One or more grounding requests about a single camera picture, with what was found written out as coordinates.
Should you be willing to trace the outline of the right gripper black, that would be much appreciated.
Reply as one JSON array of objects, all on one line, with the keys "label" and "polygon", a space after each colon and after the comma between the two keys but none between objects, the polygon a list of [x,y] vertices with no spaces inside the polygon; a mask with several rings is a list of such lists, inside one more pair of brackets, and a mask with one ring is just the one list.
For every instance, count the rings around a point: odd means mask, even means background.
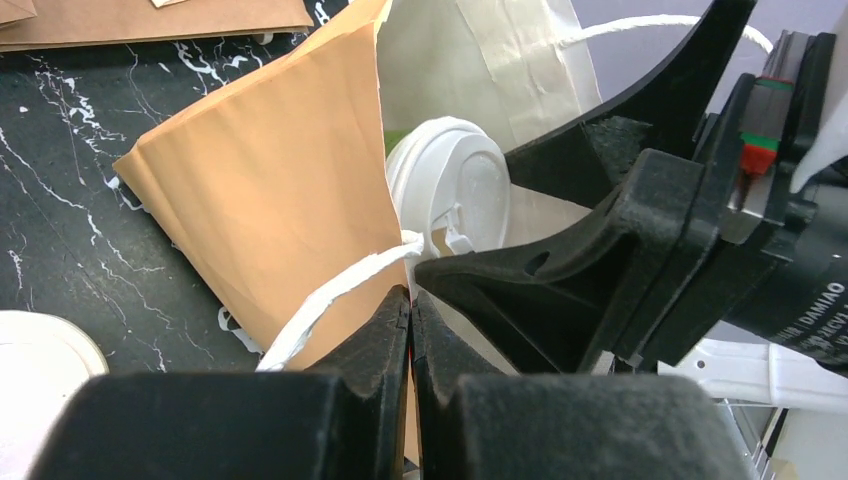
[{"label": "right gripper black", "polygon": [[[508,152],[513,184],[593,208],[640,152],[691,158],[694,135],[755,7],[716,0],[656,67],[612,99]],[[653,292],[664,309],[632,320],[611,349],[631,366],[677,364],[725,321],[847,372],[845,151],[836,135],[843,33],[784,32],[758,75],[708,116],[698,193]]]}]

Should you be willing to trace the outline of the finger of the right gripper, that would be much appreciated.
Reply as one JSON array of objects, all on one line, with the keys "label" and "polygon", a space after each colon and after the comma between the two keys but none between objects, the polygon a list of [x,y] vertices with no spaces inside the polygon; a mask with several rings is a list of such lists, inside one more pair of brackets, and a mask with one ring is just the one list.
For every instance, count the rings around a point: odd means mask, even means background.
[{"label": "finger of the right gripper", "polygon": [[619,196],[543,240],[425,261],[415,278],[519,372],[586,372],[636,304],[626,281],[636,242]]}]

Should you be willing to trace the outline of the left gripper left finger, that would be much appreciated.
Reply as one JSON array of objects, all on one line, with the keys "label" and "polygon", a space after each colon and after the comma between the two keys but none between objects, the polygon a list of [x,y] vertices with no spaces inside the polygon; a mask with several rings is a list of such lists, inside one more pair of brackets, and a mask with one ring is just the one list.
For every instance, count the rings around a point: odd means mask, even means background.
[{"label": "left gripper left finger", "polygon": [[34,479],[398,479],[406,288],[304,371],[105,375],[71,399]]}]

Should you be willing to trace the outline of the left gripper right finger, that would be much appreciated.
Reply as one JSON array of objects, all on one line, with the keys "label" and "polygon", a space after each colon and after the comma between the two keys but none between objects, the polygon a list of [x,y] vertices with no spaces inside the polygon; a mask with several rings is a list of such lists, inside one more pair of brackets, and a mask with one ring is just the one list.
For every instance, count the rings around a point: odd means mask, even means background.
[{"label": "left gripper right finger", "polygon": [[420,294],[410,314],[425,479],[746,479],[717,407],[692,381],[507,375]]}]

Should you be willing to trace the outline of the tan paper bag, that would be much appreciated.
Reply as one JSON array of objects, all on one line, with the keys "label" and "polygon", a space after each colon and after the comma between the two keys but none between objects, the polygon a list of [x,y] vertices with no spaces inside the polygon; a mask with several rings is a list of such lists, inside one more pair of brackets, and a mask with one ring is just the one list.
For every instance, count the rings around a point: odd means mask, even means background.
[{"label": "tan paper bag", "polygon": [[[505,153],[600,105],[570,1],[361,1],[288,56],[143,134],[114,168],[263,349],[319,284],[396,247],[384,129],[469,121]],[[562,447],[519,433],[482,479],[747,479],[730,429],[682,377],[588,382],[565,398]]]}]

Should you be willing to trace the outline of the single paper cup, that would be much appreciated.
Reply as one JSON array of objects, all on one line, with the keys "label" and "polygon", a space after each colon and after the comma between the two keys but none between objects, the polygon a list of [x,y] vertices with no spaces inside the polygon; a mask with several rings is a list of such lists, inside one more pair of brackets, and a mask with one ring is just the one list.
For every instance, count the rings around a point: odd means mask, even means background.
[{"label": "single paper cup", "polygon": [[96,343],[44,313],[1,312],[1,477],[24,479],[67,402],[109,372]]}]

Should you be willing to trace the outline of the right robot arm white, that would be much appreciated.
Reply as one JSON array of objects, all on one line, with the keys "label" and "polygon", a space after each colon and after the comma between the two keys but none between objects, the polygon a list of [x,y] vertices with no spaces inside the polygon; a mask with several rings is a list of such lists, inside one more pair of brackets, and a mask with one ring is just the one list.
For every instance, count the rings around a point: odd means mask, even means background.
[{"label": "right robot arm white", "polygon": [[712,2],[634,85],[507,154],[584,218],[417,282],[523,373],[610,352],[716,398],[844,412],[847,35],[784,33],[708,113],[753,9]]}]

